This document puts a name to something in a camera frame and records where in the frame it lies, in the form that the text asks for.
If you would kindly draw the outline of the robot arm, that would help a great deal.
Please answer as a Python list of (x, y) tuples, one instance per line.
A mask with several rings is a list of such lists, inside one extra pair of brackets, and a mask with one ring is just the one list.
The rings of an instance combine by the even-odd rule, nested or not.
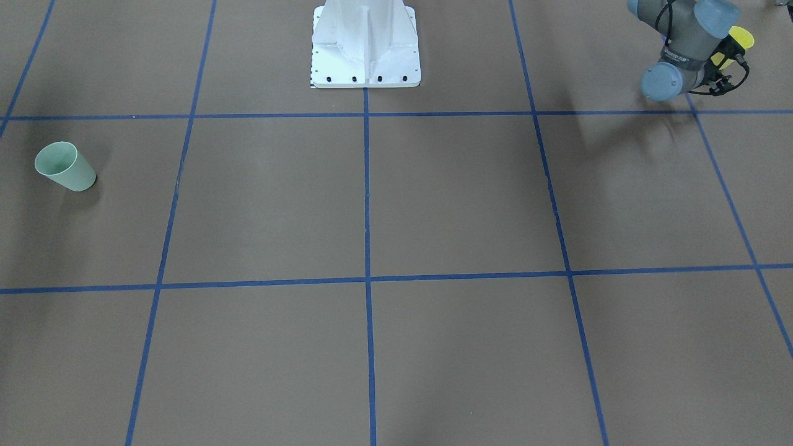
[(664, 102), (683, 93), (719, 97), (750, 76), (746, 46), (730, 31), (741, 11), (730, 1), (628, 1), (628, 11), (662, 35), (658, 62), (640, 82), (643, 96)]

